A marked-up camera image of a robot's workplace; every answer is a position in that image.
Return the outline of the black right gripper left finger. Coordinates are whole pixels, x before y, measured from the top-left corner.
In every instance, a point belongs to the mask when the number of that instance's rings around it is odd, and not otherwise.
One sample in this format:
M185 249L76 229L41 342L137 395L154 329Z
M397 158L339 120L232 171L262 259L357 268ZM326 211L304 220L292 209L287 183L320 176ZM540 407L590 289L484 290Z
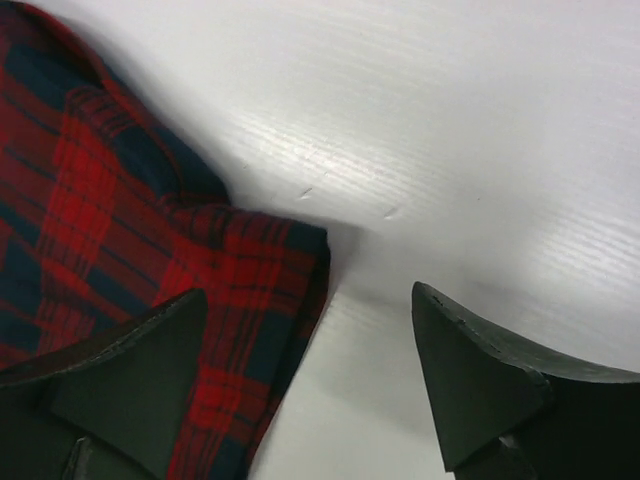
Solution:
M164 479L207 316L186 291L1 372L4 479Z

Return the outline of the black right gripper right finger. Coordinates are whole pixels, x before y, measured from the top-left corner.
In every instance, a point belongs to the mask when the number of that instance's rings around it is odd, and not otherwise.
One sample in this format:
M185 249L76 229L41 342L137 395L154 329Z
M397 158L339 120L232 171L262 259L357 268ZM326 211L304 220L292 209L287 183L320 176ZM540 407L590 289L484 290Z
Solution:
M455 478L638 478L637 373L540 345L420 282L412 321Z

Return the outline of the red black plaid skirt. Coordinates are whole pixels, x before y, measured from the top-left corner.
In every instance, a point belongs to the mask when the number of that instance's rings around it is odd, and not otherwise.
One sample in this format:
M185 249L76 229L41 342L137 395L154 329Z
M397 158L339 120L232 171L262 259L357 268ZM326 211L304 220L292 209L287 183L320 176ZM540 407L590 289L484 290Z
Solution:
M324 229L223 181L49 13L1 5L1 363L201 290L167 479L244 479L328 295Z

